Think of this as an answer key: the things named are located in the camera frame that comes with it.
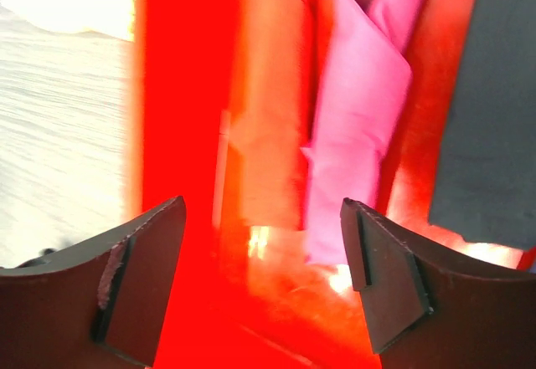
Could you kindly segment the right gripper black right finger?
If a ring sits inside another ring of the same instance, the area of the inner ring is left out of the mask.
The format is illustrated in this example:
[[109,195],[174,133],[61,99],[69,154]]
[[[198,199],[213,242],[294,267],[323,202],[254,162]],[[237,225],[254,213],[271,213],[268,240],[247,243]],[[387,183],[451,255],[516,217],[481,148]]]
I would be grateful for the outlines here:
[[458,253],[351,199],[340,218],[383,367],[534,367],[533,274]]

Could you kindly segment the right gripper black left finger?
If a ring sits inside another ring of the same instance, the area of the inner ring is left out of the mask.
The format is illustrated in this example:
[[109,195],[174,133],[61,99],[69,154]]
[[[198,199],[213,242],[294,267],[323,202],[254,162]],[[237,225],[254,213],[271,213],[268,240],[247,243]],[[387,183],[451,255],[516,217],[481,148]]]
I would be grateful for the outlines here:
[[39,264],[3,269],[2,367],[152,366],[185,222],[174,197]]

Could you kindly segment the pink paper napkin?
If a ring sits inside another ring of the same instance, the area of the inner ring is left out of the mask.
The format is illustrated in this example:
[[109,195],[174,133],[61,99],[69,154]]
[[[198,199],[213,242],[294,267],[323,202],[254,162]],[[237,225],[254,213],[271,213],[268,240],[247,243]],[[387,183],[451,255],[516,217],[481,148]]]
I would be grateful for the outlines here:
[[340,224],[345,197],[373,207],[381,163],[405,104],[404,57],[425,0],[332,1],[332,34],[309,146],[305,203],[311,264],[346,264]]

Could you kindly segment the black rolled napkin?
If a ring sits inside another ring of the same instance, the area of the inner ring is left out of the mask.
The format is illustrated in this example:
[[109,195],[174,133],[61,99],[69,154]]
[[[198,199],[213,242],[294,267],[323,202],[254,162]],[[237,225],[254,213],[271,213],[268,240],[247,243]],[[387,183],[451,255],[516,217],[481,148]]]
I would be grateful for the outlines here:
[[535,0],[476,0],[441,141],[430,223],[535,245]]

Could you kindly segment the red rolled napkin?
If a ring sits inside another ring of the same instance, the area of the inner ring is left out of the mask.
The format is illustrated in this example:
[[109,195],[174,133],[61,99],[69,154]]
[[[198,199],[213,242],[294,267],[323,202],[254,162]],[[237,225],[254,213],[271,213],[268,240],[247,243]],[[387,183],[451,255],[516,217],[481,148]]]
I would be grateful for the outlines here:
[[312,12],[307,0],[241,0],[231,141],[249,225],[298,230],[307,162]]

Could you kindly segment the red plastic bin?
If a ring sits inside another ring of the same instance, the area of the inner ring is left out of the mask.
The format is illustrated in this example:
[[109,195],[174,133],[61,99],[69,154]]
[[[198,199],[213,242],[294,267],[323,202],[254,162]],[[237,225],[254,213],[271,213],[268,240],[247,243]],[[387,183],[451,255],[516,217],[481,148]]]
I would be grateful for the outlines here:
[[[441,141],[476,0],[425,0],[404,57],[407,98],[370,207],[458,253],[528,272],[534,249],[469,243],[430,223]],[[131,108],[133,212],[181,195],[187,222],[158,347],[158,368],[385,368],[372,350],[346,264],[311,264],[305,203],[332,1],[312,12],[312,81],[302,226],[249,225],[241,160],[231,141],[240,113],[235,74],[241,0],[137,0]]]

